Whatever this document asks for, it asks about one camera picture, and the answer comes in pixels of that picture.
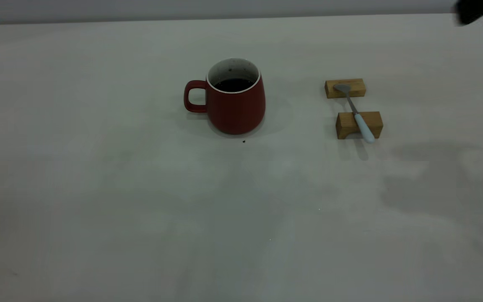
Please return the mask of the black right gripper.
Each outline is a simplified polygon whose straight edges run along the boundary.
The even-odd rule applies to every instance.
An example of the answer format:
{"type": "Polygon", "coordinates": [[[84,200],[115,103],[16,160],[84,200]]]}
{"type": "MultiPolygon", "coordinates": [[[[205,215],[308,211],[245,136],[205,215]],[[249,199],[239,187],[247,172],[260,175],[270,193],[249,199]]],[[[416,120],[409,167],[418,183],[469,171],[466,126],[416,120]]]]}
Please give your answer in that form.
{"type": "Polygon", "coordinates": [[[454,13],[459,25],[468,25],[483,16],[483,0],[457,0],[454,13]]]}

